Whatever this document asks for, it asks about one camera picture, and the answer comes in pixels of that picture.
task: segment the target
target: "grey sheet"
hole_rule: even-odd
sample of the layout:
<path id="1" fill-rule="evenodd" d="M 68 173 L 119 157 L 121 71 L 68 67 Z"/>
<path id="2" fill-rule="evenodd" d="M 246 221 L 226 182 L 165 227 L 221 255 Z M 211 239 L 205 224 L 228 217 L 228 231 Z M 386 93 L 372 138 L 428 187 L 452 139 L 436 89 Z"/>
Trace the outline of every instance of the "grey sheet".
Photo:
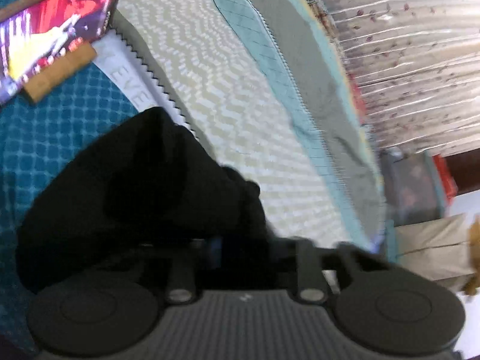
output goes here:
<path id="1" fill-rule="evenodd" d="M 336 83 L 310 30 L 289 0 L 251 0 L 263 15 L 296 80 L 339 170 L 358 218 L 369 237 L 384 221 L 384 197 L 375 176 L 363 162 L 361 142 L 349 123 Z"/>

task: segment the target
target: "red object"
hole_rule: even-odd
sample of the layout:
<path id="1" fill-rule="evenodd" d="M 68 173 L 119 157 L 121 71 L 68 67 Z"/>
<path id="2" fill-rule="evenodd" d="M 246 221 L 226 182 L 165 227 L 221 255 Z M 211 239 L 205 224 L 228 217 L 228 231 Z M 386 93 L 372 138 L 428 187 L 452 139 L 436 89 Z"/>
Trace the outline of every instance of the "red object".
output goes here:
<path id="1" fill-rule="evenodd" d="M 363 102 L 362 93 L 360 92 L 360 89 L 358 88 L 358 85 L 355 81 L 355 76 L 351 73 L 349 73 L 348 76 L 350 79 L 350 87 L 353 93 L 353 102 L 355 105 L 355 109 L 357 110 L 357 117 L 360 121 L 360 124 L 364 124 L 365 117 L 367 115 L 367 108 L 365 106 L 365 103 Z"/>
<path id="2" fill-rule="evenodd" d="M 433 156 L 433 163 L 435 164 L 438 174 L 440 175 L 440 180 L 442 181 L 443 190 L 445 191 L 445 196 L 447 197 L 447 204 L 450 206 L 454 197 L 457 195 L 458 188 L 455 184 L 455 180 L 450 174 L 448 169 L 447 162 L 445 159 L 437 154 Z"/>

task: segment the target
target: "black fabric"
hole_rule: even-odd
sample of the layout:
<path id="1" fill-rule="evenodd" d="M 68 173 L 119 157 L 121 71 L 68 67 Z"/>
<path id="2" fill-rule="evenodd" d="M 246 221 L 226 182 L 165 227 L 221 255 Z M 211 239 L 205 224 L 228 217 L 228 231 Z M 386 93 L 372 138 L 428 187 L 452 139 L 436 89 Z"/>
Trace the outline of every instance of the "black fabric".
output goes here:
<path id="1" fill-rule="evenodd" d="M 26 354 L 11 344 L 0 334 L 0 359 L 1 360 L 29 360 Z"/>
<path id="2" fill-rule="evenodd" d="M 34 201 L 18 230 L 18 274 L 38 292 L 140 242 L 265 238 L 259 193 L 151 108 L 80 152 Z"/>

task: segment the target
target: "floral curtain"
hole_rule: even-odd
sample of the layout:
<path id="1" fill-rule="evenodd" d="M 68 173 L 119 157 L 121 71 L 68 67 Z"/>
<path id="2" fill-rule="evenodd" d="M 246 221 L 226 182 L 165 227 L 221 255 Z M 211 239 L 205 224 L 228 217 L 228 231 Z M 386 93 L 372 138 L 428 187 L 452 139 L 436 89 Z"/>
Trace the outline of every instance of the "floral curtain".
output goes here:
<path id="1" fill-rule="evenodd" d="M 380 147 L 480 148 L 480 0 L 323 0 Z"/>

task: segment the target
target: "phone screen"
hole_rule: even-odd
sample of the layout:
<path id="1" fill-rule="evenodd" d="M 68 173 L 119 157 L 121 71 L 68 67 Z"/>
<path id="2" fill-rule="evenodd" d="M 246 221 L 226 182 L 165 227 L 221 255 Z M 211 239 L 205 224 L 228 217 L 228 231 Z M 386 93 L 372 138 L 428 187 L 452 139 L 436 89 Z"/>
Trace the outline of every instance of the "phone screen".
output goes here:
<path id="1" fill-rule="evenodd" d="M 105 34 L 116 0 L 42 0 L 0 23 L 0 105 L 59 56 Z"/>

